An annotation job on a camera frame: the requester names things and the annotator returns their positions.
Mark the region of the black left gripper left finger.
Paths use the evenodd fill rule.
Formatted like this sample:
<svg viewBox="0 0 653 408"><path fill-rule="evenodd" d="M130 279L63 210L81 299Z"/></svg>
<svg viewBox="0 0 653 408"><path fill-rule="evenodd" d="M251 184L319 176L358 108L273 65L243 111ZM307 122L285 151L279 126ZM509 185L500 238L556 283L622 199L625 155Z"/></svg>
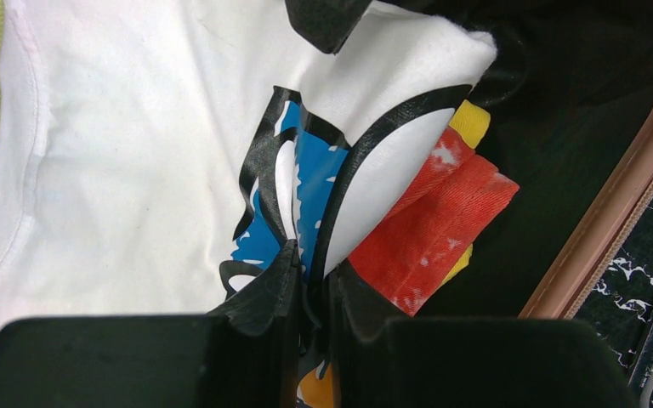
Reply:
<svg viewBox="0 0 653 408"><path fill-rule="evenodd" d="M0 407L293 407L298 250L206 314L17 320L0 331Z"/></svg>

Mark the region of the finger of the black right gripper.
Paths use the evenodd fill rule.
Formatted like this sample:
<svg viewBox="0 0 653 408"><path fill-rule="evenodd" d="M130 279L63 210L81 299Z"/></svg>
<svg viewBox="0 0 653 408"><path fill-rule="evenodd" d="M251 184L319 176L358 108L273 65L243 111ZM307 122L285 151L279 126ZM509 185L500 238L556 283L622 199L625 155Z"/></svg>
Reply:
<svg viewBox="0 0 653 408"><path fill-rule="evenodd" d="M291 27L324 54L337 54L372 0L286 0Z"/></svg>

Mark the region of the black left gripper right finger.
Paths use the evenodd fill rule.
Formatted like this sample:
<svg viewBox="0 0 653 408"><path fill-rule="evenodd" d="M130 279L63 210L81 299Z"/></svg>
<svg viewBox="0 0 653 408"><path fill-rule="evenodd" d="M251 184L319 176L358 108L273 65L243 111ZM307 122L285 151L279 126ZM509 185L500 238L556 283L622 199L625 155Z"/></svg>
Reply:
<svg viewBox="0 0 653 408"><path fill-rule="evenodd" d="M338 407L634 407L613 353L574 320L411 317L349 265L329 276Z"/></svg>

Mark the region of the white printed garment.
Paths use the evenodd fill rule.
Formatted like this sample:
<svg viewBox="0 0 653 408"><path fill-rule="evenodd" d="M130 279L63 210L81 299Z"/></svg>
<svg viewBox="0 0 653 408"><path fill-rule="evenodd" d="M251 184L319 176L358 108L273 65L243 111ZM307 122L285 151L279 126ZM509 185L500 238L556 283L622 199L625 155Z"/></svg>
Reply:
<svg viewBox="0 0 653 408"><path fill-rule="evenodd" d="M337 54L285 1L7 1L0 331L204 315L298 250L297 399L332 407L329 276L385 220L497 57L372 2Z"/></svg>

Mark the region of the pink hard-shell suitcase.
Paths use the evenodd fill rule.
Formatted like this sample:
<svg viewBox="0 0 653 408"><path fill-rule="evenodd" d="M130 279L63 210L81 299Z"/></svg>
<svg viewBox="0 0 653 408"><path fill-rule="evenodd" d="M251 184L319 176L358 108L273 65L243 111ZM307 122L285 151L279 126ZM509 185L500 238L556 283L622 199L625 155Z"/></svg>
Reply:
<svg viewBox="0 0 653 408"><path fill-rule="evenodd" d="M373 2L497 45L465 101L491 116L475 153L519 189L418 312L516 315L653 108L653 1Z"/></svg>

